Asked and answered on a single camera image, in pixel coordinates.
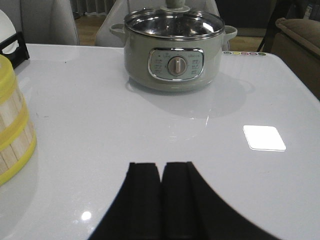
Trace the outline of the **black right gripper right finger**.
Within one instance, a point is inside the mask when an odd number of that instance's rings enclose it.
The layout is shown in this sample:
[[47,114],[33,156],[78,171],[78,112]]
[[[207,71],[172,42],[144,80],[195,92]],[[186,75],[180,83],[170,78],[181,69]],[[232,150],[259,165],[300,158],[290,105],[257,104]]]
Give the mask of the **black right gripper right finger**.
[[192,162],[168,162],[162,175],[166,240],[274,240],[229,206]]

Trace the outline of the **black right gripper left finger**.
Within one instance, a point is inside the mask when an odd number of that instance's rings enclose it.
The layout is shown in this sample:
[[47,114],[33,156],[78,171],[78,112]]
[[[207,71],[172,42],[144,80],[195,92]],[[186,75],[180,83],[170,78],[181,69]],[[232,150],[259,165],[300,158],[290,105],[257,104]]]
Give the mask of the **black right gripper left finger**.
[[126,177],[91,240],[160,240],[161,181],[155,163],[129,164]]

